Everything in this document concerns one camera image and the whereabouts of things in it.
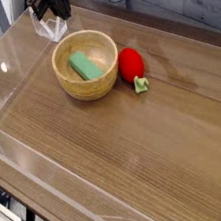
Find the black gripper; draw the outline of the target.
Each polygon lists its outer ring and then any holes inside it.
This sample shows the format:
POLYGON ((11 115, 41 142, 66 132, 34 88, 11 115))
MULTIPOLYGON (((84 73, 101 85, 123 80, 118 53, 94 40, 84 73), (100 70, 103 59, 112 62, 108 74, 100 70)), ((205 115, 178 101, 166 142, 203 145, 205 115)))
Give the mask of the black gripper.
POLYGON ((48 9, 55 16, 64 21, 71 17, 71 5, 69 0, 27 0, 28 6, 32 8, 37 20, 41 20, 48 9))

